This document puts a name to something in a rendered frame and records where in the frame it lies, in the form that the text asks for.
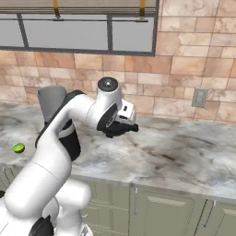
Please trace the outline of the dark shaded gripper body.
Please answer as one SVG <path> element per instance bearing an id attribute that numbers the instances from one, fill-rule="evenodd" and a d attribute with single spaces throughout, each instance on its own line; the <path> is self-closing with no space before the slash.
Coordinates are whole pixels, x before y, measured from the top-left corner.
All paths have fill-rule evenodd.
<path id="1" fill-rule="evenodd" d="M 103 130 L 103 133 L 109 137 L 113 138 L 115 136 L 121 136 L 126 132 L 137 132 L 138 125 L 137 124 L 123 124 L 119 122 L 113 122 L 109 127 Z"/>

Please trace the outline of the grey blender jar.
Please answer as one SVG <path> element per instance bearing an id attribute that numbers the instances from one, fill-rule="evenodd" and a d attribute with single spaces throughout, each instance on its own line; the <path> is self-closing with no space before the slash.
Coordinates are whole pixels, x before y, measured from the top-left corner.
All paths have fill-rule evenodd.
<path id="1" fill-rule="evenodd" d="M 38 100 L 45 123 L 48 123 L 65 99 L 65 87 L 51 85 L 37 90 Z"/>

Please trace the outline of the green kiwi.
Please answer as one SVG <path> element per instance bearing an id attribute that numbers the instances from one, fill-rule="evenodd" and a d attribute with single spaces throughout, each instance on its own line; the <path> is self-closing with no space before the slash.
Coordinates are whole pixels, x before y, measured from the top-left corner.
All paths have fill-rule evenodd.
<path id="1" fill-rule="evenodd" d="M 25 150 L 25 145 L 23 143 L 17 143 L 13 146 L 15 153 L 22 153 Z"/>

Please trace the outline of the green drawer front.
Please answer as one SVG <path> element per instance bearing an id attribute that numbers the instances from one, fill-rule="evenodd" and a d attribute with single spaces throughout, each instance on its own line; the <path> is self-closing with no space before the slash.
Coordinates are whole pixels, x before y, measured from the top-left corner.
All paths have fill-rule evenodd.
<path id="1" fill-rule="evenodd" d="M 129 206 L 129 187 L 119 183 L 93 182 L 88 181 L 91 187 L 94 203 L 120 208 Z"/>
<path id="2" fill-rule="evenodd" d="M 128 231 L 129 212 L 127 209 L 90 205 L 81 210 L 84 220 L 91 226 L 109 230 Z"/>

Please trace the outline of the green cupboard door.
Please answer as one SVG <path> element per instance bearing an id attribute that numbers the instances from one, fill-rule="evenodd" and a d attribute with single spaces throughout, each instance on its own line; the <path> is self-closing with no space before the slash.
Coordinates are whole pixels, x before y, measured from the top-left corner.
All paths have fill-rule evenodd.
<path id="1" fill-rule="evenodd" d="M 130 188 L 129 236 L 194 236 L 205 200 Z"/>
<path id="2" fill-rule="evenodd" d="M 10 183 L 14 181 L 14 179 L 17 177 L 18 173 L 22 170 L 22 168 L 17 165 L 0 165 L 0 190 L 5 191 L 10 184 L 8 183 L 5 174 L 3 173 L 3 167 L 6 167 L 6 174 L 10 180 Z"/>
<path id="3" fill-rule="evenodd" d="M 236 205 L 217 201 L 210 220 L 204 228 L 213 200 L 207 200 L 194 236 L 236 236 Z"/>

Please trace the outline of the dark framed window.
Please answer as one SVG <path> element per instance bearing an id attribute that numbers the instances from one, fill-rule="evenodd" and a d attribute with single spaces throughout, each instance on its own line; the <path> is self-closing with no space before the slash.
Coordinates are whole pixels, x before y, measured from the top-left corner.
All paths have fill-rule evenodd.
<path id="1" fill-rule="evenodd" d="M 125 14 L 0 13 L 0 50 L 154 55 L 159 11 Z"/>

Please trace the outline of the beige window blind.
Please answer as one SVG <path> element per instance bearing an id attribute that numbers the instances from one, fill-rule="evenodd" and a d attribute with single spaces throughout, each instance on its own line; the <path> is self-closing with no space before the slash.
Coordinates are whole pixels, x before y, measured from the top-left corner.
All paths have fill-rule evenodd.
<path id="1" fill-rule="evenodd" d="M 4 14 L 125 14 L 152 15 L 159 11 L 159 0 L 0 0 Z"/>

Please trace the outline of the grey wall outlet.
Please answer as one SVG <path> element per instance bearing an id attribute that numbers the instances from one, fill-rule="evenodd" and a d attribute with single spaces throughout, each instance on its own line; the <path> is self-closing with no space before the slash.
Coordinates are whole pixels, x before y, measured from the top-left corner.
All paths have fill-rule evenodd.
<path id="1" fill-rule="evenodd" d="M 204 108 L 207 100 L 208 90 L 206 88 L 195 88 L 194 96 L 192 99 L 192 106 Z"/>

